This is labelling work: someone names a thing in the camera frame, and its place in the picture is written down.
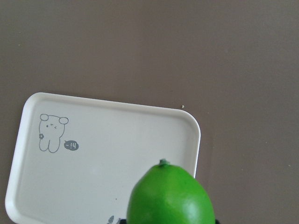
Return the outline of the green lime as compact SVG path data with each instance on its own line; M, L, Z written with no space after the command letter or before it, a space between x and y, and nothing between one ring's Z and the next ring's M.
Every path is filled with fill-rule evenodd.
M134 186L128 224L214 224L214 209L204 188L183 168L166 159Z

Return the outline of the cream rabbit tray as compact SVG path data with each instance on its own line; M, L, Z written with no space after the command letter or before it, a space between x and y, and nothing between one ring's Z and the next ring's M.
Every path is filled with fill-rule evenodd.
M125 218L135 183L160 159L195 175L196 119L179 109L36 93L26 101L5 198L17 224Z

